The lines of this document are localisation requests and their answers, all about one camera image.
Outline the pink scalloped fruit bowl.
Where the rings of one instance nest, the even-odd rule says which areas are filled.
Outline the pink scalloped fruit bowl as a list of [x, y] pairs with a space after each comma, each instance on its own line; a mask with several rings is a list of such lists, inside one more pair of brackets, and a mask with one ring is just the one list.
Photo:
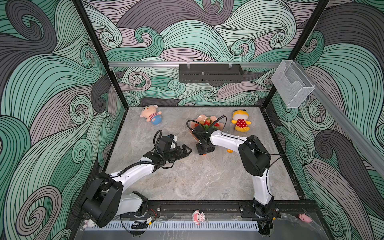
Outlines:
[[[210, 116], [210, 117], [207, 117], [205, 115], [200, 115], [198, 116], [194, 121], [192, 122], [188, 122], [188, 126], [189, 126], [189, 132], [190, 134], [192, 135], [192, 137], [198, 141], [198, 138], [194, 135], [193, 133], [193, 129], [196, 128], [198, 126], [196, 122], [199, 122], [200, 124], [202, 124], [203, 126], [205, 127], [209, 127], [214, 121], [217, 120], [217, 117], [216, 116]], [[218, 129], [218, 130], [223, 130], [225, 127], [225, 124], [224, 123], [221, 123], [221, 122], [217, 122], [214, 126], [213, 126], [213, 129]]]

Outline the green grape bunch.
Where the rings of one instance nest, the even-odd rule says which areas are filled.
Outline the green grape bunch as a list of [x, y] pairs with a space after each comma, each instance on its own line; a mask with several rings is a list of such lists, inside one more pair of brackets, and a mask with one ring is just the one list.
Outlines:
[[213, 130], [213, 131], [216, 131], [216, 130], [219, 130], [219, 125], [203, 125], [204, 129], [206, 131], [208, 130]]

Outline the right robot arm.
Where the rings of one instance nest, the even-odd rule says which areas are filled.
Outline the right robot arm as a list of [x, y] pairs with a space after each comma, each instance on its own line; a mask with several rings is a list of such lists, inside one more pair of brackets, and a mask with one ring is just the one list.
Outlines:
[[275, 197], [269, 191], [268, 172], [271, 166], [271, 154], [259, 138], [254, 135], [239, 137], [212, 128], [205, 130], [201, 126], [195, 127], [191, 132], [199, 141], [197, 150], [200, 155], [213, 152], [215, 147], [223, 147], [239, 154], [243, 167], [252, 176], [256, 215], [268, 219], [277, 219], [281, 216], [276, 209]]

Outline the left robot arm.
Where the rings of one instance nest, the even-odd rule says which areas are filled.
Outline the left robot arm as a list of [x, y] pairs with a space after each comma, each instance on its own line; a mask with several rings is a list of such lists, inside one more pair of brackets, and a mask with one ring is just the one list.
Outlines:
[[145, 153], [138, 162], [112, 174], [102, 172], [91, 181], [79, 204], [80, 210], [98, 227], [104, 227], [116, 216], [129, 214], [135, 217], [146, 215], [148, 198], [134, 191], [125, 197], [123, 193], [138, 180], [151, 175], [167, 163], [188, 157], [192, 149], [179, 146], [174, 135], [154, 137], [154, 148]]

